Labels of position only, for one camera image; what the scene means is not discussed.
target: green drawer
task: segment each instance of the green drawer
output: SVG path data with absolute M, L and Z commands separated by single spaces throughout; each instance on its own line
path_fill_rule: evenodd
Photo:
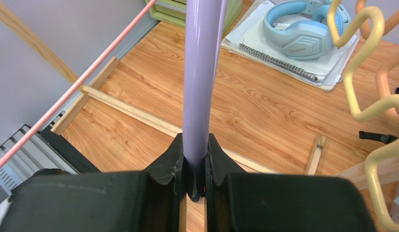
M 224 34 L 242 11 L 242 0 L 228 0 Z M 186 0 L 158 0 L 150 9 L 151 17 L 185 28 Z

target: yellow wavy wire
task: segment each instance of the yellow wavy wire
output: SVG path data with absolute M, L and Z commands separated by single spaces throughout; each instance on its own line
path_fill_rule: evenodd
M 385 24 L 384 16 L 379 8 L 375 6 L 366 7 L 364 10 L 357 14 L 357 16 L 348 26 L 347 30 L 340 37 L 337 31 L 337 27 L 335 25 L 335 12 L 340 2 L 341 0 L 332 1 L 327 16 L 329 31 L 336 47 L 344 46 L 355 34 L 355 32 L 360 28 L 363 22 L 368 19 L 371 19 L 372 22 L 370 36 L 365 41 L 362 48 L 350 60 L 343 72 L 345 94 L 348 100 L 351 114 L 357 121 L 367 121 L 375 116 L 384 113 L 388 109 L 391 109 L 393 107 L 399 108 L 399 94 L 396 94 L 380 99 L 364 111 L 361 111 L 358 106 L 358 101 L 356 99 L 352 82 L 355 70 L 371 55 L 371 53 L 376 50 L 378 43 L 383 37 Z M 375 213 L 379 221 L 388 232 L 399 232 L 399 225 L 395 224 L 389 215 L 377 174 L 378 163 L 385 159 L 393 157 L 399 157 L 399 138 L 393 143 L 372 151 L 368 155 L 365 161 L 365 173 L 367 175 L 372 203 L 374 205 Z

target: pink cable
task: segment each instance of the pink cable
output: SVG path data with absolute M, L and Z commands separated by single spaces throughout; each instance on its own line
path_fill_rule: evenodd
M 78 78 L 78 80 L 65 92 L 62 97 L 38 120 L 37 123 L 0 159 L 0 168 L 44 125 L 55 112 L 68 100 L 68 98 L 85 82 L 95 69 L 107 58 L 115 47 L 125 38 L 129 31 L 148 12 L 149 8 L 157 0 L 150 0 L 144 9 L 133 19 L 133 21 L 122 31 L 121 34 L 107 47 L 107 49 L 92 63 L 92 65 Z

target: lavender pole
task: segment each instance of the lavender pole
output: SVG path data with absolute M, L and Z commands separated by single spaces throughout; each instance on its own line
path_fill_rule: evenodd
M 207 154 L 226 4 L 226 0 L 187 0 L 186 4 L 183 152 L 193 169 Z

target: wooden stick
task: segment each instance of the wooden stick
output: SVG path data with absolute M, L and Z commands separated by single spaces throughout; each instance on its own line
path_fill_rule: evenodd
M 381 185 L 399 181 L 399 157 L 380 162 L 377 172 Z M 351 180 L 358 189 L 368 188 L 365 162 L 359 163 L 335 175 Z
M 0 1 L 0 20 L 72 84 L 78 76 Z
M 119 60 L 116 57 L 112 57 L 111 60 L 102 68 L 101 72 L 89 83 L 89 86 L 97 89 L 112 73 L 112 71 L 119 64 Z M 85 104 L 91 99 L 88 93 L 82 93 L 72 106 L 65 112 L 65 114 L 54 124 L 51 131 L 57 135 L 61 135 L 62 132 L 68 127 L 72 120 L 77 116 Z
M 100 102 L 103 102 L 112 108 L 121 111 L 122 113 L 129 115 L 136 120 L 143 122 L 147 124 L 148 126 L 151 126 L 171 137 L 175 137 L 178 133 L 182 133 L 182 129 L 180 127 L 177 127 L 176 125 L 173 125 L 167 121 L 164 121 L 154 115 L 151 115 L 147 112 L 144 112 L 128 103 L 125 103 L 113 96 L 110 96 L 108 94 L 105 94 L 101 91 L 98 91 L 94 88 L 84 86 L 84 91 L 88 92 L 89 96 L 92 98 L 95 98 L 96 100 L 99 100 Z M 259 164 L 249 158 L 246 158 L 238 153 L 235 153 L 231 150 L 228 150 L 226 148 L 222 148 L 223 151 L 234 161 L 237 163 L 240 163 L 244 166 L 249 167 L 250 169 L 253 169 L 257 172 L 260 173 L 270 173 L 270 174 L 277 174 L 278 172 L 262 165 Z
M 259 171 L 256 171 L 256 170 L 254 170 L 254 169 L 252 169 L 252 168 L 250 168 L 248 166 L 245 166 L 242 163 L 238 163 L 237 162 L 237 164 L 248 173 L 259 173 Z
M 310 159 L 308 160 L 307 169 L 305 170 L 306 175 L 315 175 L 318 167 L 319 160 L 321 158 L 321 153 L 325 145 L 326 137 L 318 135 L 314 142 L 311 150 Z

